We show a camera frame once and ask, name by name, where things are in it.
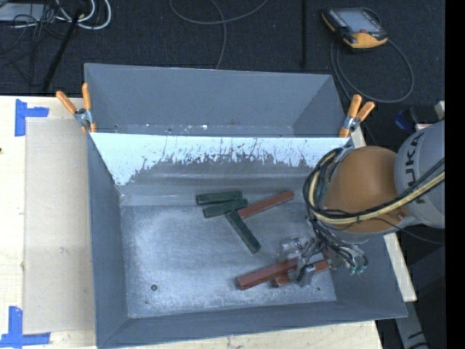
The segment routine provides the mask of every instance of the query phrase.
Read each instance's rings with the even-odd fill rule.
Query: yellow cable
[[[313,201],[313,192],[314,192],[314,189],[315,189],[316,182],[318,181],[319,175],[320,175],[320,172],[319,171],[316,172],[315,176],[313,177],[312,182],[310,183],[309,198],[308,199],[309,199],[312,206],[315,206],[315,202]],[[333,224],[333,225],[349,225],[349,224],[351,224],[353,222],[360,222],[360,221],[364,221],[364,220],[369,220],[371,218],[378,217],[378,216],[380,216],[382,214],[386,214],[387,212],[391,212],[392,210],[400,208],[401,206],[407,204],[408,202],[415,200],[416,198],[418,198],[419,196],[423,195],[428,190],[433,188],[435,185],[441,183],[444,180],[444,176],[445,176],[445,171],[441,172],[435,178],[431,179],[427,183],[423,184],[422,186],[420,186],[417,189],[415,189],[414,191],[412,191],[405,198],[399,199],[395,203],[392,203],[389,206],[386,206],[384,208],[378,209],[375,212],[371,212],[371,213],[368,213],[368,214],[362,214],[360,216],[337,218],[337,219],[326,217],[324,214],[320,214],[320,213],[316,213],[316,212],[314,212],[314,214],[319,220],[324,221],[324,222],[328,222],[328,223]]]

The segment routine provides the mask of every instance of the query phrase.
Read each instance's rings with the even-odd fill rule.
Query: gray tray
[[[359,276],[235,287],[278,261],[280,240],[312,235],[304,179],[347,141],[331,76],[86,64],[85,79],[99,131],[87,143],[99,348],[406,315],[382,237],[363,245]],[[252,254],[195,204],[222,190],[296,198],[246,220],[262,244]]]

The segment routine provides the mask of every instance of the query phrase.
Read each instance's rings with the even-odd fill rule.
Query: blue tape
[[[15,136],[26,134],[26,118],[46,118],[48,115],[48,108],[28,108],[26,102],[16,99]]]
[[[23,335],[23,310],[9,307],[8,333],[0,338],[0,348],[23,349],[24,345],[43,345],[50,341],[50,332]]]

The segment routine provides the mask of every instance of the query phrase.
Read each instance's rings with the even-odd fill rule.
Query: bin floor
[[[334,301],[330,271],[306,287],[235,285],[276,263],[281,240],[312,235],[304,213],[302,204],[288,203],[246,219],[262,245],[252,254],[225,216],[205,219],[199,206],[121,207],[129,317]]]

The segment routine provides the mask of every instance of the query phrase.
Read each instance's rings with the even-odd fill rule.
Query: black carpet
[[[53,0],[13,1],[52,4]],[[225,25],[188,22],[175,14],[170,1],[178,14],[190,20],[231,21]],[[0,25],[0,93],[53,95],[61,89],[69,96],[80,96],[84,63],[334,75],[331,62],[334,35],[324,26],[319,11],[331,7],[366,7],[379,16],[389,41],[363,53],[353,53],[334,44],[333,54],[339,51],[340,69],[357,89],[345,82],[336,82],[344,109],[349,105],[347,94],[359,92],[378,100],[376,109],[363,124],[366,140],[369,145],[394,151],[411,134],[396,124],[399,113],[413,114],[420,122],[437,121],[434,107],[445,98],[445,0],[306,0],[306,50],[302,43],[302,0],[267,0],[255,13],[233,19],[254,10],[263,1],[109,0],[110,25],[98,31],[83,28],[74,31],[45,93],[42,92],[45,75],[69,24],[55,21],[24,29],[3,23]],[[60,2],[69,12],[77,7],[77,0]],[[102,0],[96,2],[95,17],[100,15],[100,24],[108,13]],[[405,95],[404,100],[395,102]],[[428,230],[420,229],[426,236]],[[415,260],[431,251],[418,246],[418,242],[404,241],[408,243],[407,253],[410,257],[415,254]],[[445,284],[437,289],[436,295],[431,292],[428,296],[429,300],[436,296],[440,303],[425,303],[426,308],[418,310],[424,314],[421,317],[424,320],[428,315],[442,314],[437,312],[437,306],[445,311]],[[428,311],[427,305],[434,306],[434,311]],[[425,326],[445,329],[438,324]],[[445,334],[429,335],[439,336],[443,340],[436,345],[445,348]]]

